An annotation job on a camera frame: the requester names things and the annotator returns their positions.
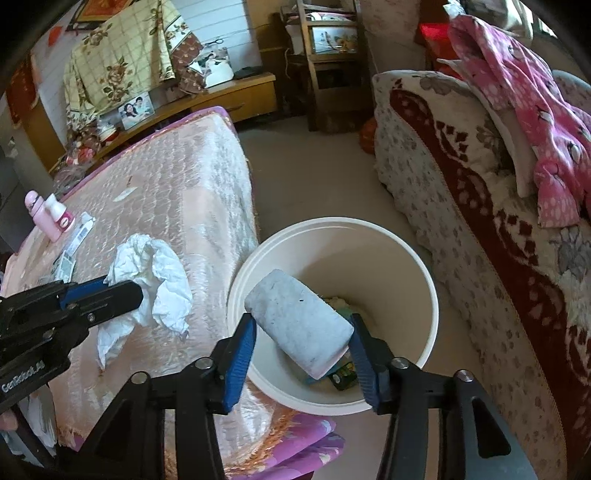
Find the metal screw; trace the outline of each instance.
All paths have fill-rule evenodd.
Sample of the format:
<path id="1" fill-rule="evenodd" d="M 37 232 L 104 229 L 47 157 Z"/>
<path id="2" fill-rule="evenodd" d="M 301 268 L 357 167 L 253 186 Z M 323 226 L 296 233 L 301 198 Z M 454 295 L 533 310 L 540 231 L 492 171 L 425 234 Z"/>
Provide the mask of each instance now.
<path id="1" fill-rule="evenodd" d="M 469 370 L 458 370 L 456 372 L 456 377 L 458 377 L 463 382 L 471 382 L 474 380 L 474 375 Z"/>
<path id="2" fill-rule="evenodd" d="M 207 369 L 213 367 L 213 360 L 211 358 L 209 358 L 208 356 L 203 356 L 201 358 L 198 358 L 195 361 L 195 366 L 199 370 L 207 370 Z"/>
<path id="3" fill-rule="evenodd" d="M 44 339 L 44 340 L 49 340 L 51 337 L 53 337 L 53 333 L 54 333 L 55 331 L 56 331 L 56 329 L 55 329 L 55 328 L 52 328 L 51 330 L 48 330 L 48 331 L 46 331 L 46 332 L 43 334 L 43 339 Z"/>
<path id="4" fill-rule="evenodd" d="M 408 368 L 409 363 L 408 360 L 406 360 L 403 356 L 397 356 L 394 358 L 394 360 L 392 360 L 392 365 L 394 368 L 404 370 L 405 368 Z"/>
<path id="5" fill-rule="evenodd" d="M 148 375 L 145 372 L 137 372 L 131 376 L 131 382 L 136 385 L 141 385 L 145 383 L 148 379 Z"/>

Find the white trash can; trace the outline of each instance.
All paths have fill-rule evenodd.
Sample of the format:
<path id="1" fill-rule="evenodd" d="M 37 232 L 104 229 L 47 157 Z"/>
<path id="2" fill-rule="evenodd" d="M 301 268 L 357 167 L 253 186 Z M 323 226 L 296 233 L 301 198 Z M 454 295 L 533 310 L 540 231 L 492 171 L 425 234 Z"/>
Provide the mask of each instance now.
<path id="1" fill-rule="evenodd" d="M 419 367 L 427 362 L 439 321 L 435 286 L 419 256 L 392 232 L 362 220 L 331 217 L 276 233 L 252 253 L 232 284 L 230 331 L 245 311 L 245 297 L 275 268 L 318 295 L 358 307 L 369 330 L 388 342 L 394 355 Z M 260 328 L 248 376 L 269 397 L 305 413 L 334 416 L 370 408 L 358 386 L 338 391 L 326 380 L 306 385 L 306 374 Z"/>

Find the drawer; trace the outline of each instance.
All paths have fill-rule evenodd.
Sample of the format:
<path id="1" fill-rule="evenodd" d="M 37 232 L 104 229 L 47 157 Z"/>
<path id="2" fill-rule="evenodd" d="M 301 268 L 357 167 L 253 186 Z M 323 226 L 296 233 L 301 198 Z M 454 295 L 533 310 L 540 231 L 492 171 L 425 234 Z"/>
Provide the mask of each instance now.
<path id="1" fill-rule="evenodd" d="M 261 83 L 252 87 L 220 95 L 213 100 L 206 100 L 194 107 L 192 112 L 212 106 L 221 106 L 229 113 L 233 122 L 246 118 L 271 113 L 277 110 L 274 82 Z"/>

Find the wooden dresser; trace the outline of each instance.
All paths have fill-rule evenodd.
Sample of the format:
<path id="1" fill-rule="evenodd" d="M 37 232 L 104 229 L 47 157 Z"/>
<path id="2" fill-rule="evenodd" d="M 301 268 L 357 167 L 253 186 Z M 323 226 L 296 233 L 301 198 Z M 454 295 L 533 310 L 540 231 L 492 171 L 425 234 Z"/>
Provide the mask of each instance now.
<path id="1" fill-rule="evenodd" d="M 264 113 L 277 110 L 275 97 L 275 75 L 261 73 L 241 80 L 231 80 L 221 83 L 200 93 L 175 100 L 156 109 L 156 112 L 146 120 L 134 125 L 129 130 L 122 131 L 109 145 L 101 148 L 96 154 L 96 164 L 111 156 L 119 147 L 133 139 L 134 136 L 157 123 L 177 115 L 184 110 L 196 112 L 212 106 L 226 109 L 233 122 L 246 120 Z"/>

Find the floor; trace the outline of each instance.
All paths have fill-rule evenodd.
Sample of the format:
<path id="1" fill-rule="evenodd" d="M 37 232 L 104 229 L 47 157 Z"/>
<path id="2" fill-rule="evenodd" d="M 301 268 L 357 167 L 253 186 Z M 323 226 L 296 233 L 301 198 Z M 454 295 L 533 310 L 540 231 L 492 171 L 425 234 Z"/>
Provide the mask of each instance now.
<path id="1" fill-rule="evenodd" d="M 260 125 L 240 134 L 251 162 L 261 240 L 288 225 L 322 216 L 354 217 L 381 225 L 417 251 L 427 266 L 406 217 L 394 208 L 378 181 L 374 158 L 360 148 L 356 134 L 308 132 L 296 117 Z M 440 324 L 426 370 L 451 375 L 460 368 L 480 374 L 467 326 L 438 286 Z M 431 412 L 426 479 L 437 478 L 437 415 Z M 314 474 L 314 480 L 371 479 L 376 476 L 388 429 L 388 417 L 371 411 L 338 417 L 336 431 L 346 440 L 344 454 Z"/>

